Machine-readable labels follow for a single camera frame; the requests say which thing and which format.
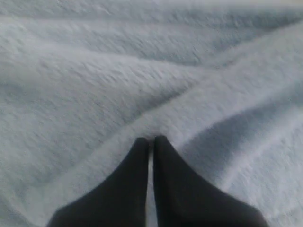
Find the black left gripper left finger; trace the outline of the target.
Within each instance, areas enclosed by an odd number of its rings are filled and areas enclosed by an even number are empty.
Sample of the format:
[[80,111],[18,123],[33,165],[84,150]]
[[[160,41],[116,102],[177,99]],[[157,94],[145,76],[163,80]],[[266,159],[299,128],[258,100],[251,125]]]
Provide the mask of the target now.
[[125,159],[103,183],[57,210],[48,226],[145,226],[148,159],[148,140],[136,139]]

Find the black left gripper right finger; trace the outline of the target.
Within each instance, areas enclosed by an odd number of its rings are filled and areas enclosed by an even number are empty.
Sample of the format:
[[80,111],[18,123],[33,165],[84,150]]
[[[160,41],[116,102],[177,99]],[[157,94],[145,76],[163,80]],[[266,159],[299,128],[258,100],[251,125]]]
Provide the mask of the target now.
[[153,188],[160,227],[267,227],[261,212],[199,176],[165,136],[154,140]]

